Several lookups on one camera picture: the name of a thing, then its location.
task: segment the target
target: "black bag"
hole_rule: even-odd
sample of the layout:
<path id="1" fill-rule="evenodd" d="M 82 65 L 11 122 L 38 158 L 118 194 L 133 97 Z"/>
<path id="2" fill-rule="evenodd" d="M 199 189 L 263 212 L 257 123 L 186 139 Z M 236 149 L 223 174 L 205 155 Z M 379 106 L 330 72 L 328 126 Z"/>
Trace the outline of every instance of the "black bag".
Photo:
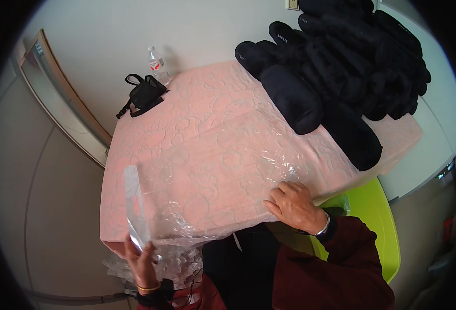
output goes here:
<path id="1" fill-rule="evenodd" d="M 129 78 L 131 76 L 136 78 L 139 84 L 130 81 Z M 164 99 L 161 98 L 161 96 L 169 91 L 166 90 L 166 87 L 163 84 L 159 83 L 159 81 L 157 81 L 152 75 L 147 75 L 145 79 L 143 79 L 138 74 L 129 74 L 125 78 L 125 81 L 128 84 L 136 85 L 136 87 L 130 92 L 130 100 L 128 100 L 121 111 L 116 114 L 116 117 L 118 119 L 120 119 L 120 117 L 126 113 L 126 110 L 130 109 L 130 104 L 132 103 L 135 108 L 139 109 L 136 112 L 132 112 L 130 110 L 130 115 L 133 118 L 144 114 L 159 103 L 163 102 Z"/>

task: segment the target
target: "electrical outlet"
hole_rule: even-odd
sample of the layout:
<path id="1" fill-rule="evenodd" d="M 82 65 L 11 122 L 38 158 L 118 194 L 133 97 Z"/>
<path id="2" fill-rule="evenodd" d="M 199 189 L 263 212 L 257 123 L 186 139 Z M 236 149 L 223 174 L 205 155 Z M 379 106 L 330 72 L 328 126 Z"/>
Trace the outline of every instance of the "electrical outlet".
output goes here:
<path id="1" fill-rule="evenodd" d="M 285 1 L 286 1 L 287 9 L 300 11 L 300 9 L 298 8 L 298 0 L 285 0 Z"/>

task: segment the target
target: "woman's hand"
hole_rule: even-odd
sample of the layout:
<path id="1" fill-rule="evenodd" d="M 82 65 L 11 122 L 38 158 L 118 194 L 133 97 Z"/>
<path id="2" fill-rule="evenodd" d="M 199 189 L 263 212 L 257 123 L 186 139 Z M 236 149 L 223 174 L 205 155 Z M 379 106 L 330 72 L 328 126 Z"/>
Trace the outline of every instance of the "woman's hand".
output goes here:
<path id="1" fill-rule="evenodd" d="M 156 270 L 152 263 L 157 263 L 153 260 L 152 255 L 156 247 L 152 242 L 147 242 L 144 250 L 140 253 L 132 242 L 130 235 L 125 239 L 125 255 L 130 269 L 132 269 L 133 277 L 137 285 L 146 289 L 154 288 L 157 286 Z M 145 295 L 151 294 L 154 291 L 142 291 L 138 289 L 138 293 Z"/>
<path id="2" fill-rule="evenodd" d="M 324 211 L 312 202 L 309 189 L 300 182 L 280 182 L 271 189 L 271 197 L 276 203 L 264 200 L 268 211 L 281 222 L 315 235 L 327 223 Z"/>

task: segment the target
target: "gold bracelet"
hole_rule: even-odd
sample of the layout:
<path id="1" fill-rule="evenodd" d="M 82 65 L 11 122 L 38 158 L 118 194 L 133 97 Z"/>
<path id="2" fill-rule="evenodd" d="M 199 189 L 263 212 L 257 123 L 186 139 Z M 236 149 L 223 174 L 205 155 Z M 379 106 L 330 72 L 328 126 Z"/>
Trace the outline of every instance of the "gold bracelet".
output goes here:
<path id="1" fill-rule="evenodd" d="M 138 285 L 137 285 L 137 288 L 138 288 L 139 290 L 142 290 L 142 291 L 145 291 L 145 292 L 157 290 L 158 288 L 161 287 L 161 282 L 159 282 L 159 280 L 156 280 L 156 281 L 157 281 L 156 287 L 153 287 L 153 288 L 151 288 L 151 289 L 146 289 L 146 288 L 140 287 L 140 286 L 138 286 Z"/>

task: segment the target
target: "pink tablecloth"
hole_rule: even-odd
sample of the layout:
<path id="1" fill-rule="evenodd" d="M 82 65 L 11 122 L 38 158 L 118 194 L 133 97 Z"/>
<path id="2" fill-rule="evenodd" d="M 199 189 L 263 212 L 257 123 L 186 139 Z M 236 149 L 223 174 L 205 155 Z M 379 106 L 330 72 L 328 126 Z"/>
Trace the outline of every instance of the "pink tablecloth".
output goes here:
<path id="1" fill-rule="evenodd" d="M 128 232 L 123 169 L 148 178 L 147 208 L 168 205 L 198 235 L 219 236 L 272 220 L 262 204 L 282 180 L 305 183 L 316 203 L 386 173 L 422 136 L 407 114 L 364 119 L 383 146 L 378 164 L 358 171 L 319 126 L 297 135 L 261 83 L 236 61 L 183 72 L 164 102 L 117 123 L 101 194 L 101 240 L 121 254 Z"/>

